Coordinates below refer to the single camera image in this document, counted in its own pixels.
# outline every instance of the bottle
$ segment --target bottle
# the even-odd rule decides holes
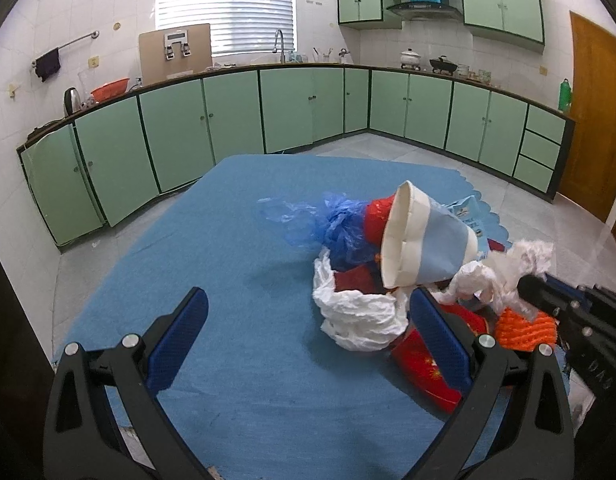
[[[563,79],[558,92],[558,109],[561,112],[569,112],[572,103],[572,89],[567,79]]]

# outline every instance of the wooden board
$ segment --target wooden board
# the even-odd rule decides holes
[[[559,192],[601,221],[616,197],[616,38],[571,12],[572,147]]]
[[[191,55],[181,56],[176,44],[175,58],[166,60],[163,35],[167,32],[187,29]],[[210,48],[210,23],[186,27],[151,30],[139,35],[139,58],[142,64],[144,85],[159,83],[178,76],[198,74],[213,64]]]

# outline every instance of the tiled floor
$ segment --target tiled floor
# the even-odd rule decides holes
[[[573,285],[598,283],[616,290],[616,243],[609,227],[561,195],[549,204],[446,156],[373,134],[329,142],[307,153],[459,170],[500,215],[511,241],[525,238],[555,243],[552,274]],[[70,323],[119,257],[178,197],[137,211],[113,229],[95,233],[62,255],[54,298],[53,349],[62,343]]]

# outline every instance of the faucet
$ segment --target faucet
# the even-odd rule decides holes
[[[281,35],[281,64],[285,64],[285,49],[283,47],[283,31],[280,28],[277,28],[275,32],[275,46],[272,49],[272,53],[277,53],[277,41],[279,40],[279,36]]]

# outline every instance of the window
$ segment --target window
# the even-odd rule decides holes
[[[157,28],[210,23],[213,56],[270,52],[277,28],[294,47],[293,0],[156,0]]]

